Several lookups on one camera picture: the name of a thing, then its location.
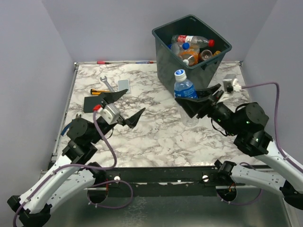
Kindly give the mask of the orange juice bottle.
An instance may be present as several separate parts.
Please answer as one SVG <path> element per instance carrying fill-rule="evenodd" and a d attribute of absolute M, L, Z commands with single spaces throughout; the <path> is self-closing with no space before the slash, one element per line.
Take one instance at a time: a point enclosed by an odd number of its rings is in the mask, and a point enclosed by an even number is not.
<path fill-rule="evenodd" d="M 213 53 L 213 56 L 217 56 L 217 55 L 219 55 L 220 53 L 221 53 L 220 51 L 216 51 L 216 52 Z"/>

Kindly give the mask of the red label water bottle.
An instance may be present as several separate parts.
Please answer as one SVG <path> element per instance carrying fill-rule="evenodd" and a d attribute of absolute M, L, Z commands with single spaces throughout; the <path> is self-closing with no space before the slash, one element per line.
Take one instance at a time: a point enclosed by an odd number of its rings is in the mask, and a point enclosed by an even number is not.
<path fill-rule="evenodd" d="M 191 43 L 199 46 L 200 48 L 214 47 L 215 45 L 215 41 L 213 39 L 206 39 L 203 36 L 194 35 L 174 35 L 171 38 L 171 42 Z"/>

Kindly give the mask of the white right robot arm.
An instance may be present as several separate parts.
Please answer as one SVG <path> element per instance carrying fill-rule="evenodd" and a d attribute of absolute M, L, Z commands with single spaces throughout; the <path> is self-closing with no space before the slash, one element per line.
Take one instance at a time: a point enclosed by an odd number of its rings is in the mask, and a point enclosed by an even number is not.
<path fill-rule="evenodd" d="M 222 101 L 220 84 L 197 91 L 198 98 L 176 95 L 176 102 L 191 118 L 209 117 L 220 125 L 226 136 L 234 136 L 234 144 L 245 155 L 267 164 L 275 173 L 249 169 L 234 162 L 215 162 L 218 181 L 223 185 L 252 185 L 284 198 L 285 202 L 303 208 L 303 166 L 279 146 L 278 140 L 265 132 L 269 117 L 257 103 L 240 105 L 233 112 Z"/>

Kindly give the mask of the pepsi bottle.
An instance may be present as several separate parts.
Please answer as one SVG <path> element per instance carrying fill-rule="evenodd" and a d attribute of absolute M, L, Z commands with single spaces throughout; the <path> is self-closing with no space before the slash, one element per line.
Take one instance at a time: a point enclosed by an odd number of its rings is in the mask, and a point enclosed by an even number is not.
<path fill-rule="evenodd" d="M 170 50 L 175 54 L 179 55 L 183 51 L 187 50 L 190 47 L 190 43 L 182 43 L 182 42 L 175 42 L 173 44 L 169 44 Z"/>

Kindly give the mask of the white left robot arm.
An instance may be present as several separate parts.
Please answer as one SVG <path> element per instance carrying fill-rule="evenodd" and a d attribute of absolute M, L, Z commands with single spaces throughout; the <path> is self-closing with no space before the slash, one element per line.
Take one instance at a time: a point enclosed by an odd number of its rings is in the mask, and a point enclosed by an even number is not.
<path fill-rule="evenodd" d="M 116 167 L 117 157 L 105 135 L 118 124 L 134 128 L 145 111 L 143 108 L 128 119 L 121 115 L 114 103 L 127 92 L 124 89 L 100 94 L 92 108 L 92 122 L 82 117 L 71 121 L 67 132 L 70 140 L 53 166 L 28 191 L 8 199 L 8 205 L 15 212 L 13 226 L 20 220 L 25 227 L 42 227 L 52 212 L 74 194 L 86 187 L 106 184 L 105 172 Z M 111 166 L 89 162 L 100 140 L 113 156 Z"/>

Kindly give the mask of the large orange label bottle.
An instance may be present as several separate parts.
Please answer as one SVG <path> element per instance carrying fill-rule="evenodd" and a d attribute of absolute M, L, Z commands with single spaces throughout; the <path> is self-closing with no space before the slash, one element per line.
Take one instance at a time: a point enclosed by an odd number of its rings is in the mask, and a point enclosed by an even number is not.
<path fill-rule="evenodd" d="M 188 49 L 180 53 L 179 58 L 189 67 L 198 64 L 199 62 L 199 49 Z"/>

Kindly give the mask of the red cap bottle small label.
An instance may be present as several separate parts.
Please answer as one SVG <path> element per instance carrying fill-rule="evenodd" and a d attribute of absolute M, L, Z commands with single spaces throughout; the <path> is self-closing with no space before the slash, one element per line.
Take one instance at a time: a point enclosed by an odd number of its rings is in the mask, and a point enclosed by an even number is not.
<path fill-rule="evenodd" d="M 206 61 L 211 59 L 212 57 L 213 57 L 213 53 L 208 49 L 201 51 L 199 54 L 200 61 Z"/>

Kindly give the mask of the blue label bottle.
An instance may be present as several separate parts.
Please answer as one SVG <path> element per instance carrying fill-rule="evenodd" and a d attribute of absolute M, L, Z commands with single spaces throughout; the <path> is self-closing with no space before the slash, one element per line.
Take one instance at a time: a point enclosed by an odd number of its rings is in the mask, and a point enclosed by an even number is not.
<path fill-rule="evenodd" d="M 184 69 L 179 69 L 174 73 L 176 82 L 174 84 L 174 97 L 197 98 L 196 90 L 193 83 L 187 78 Z M 187 127 L 194 127 L 198 124 L 197 118 L 190 118 L 184 109 L 179 105 L 182 123 Z"/>

